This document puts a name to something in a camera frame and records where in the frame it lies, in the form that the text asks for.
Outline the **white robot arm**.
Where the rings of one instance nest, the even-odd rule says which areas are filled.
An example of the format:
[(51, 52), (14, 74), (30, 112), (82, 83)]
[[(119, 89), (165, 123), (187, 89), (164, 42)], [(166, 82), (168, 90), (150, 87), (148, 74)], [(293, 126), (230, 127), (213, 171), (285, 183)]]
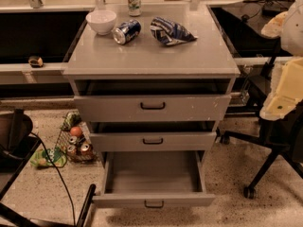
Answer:
[(259, 112), (262, 119), (283, 119), (303, 100), (303, 0), (271, 19), (261, 30), (267, 37), (281, 39), (281, 48), (294, 57), (276, 62), (272, 71), (271, 92)]

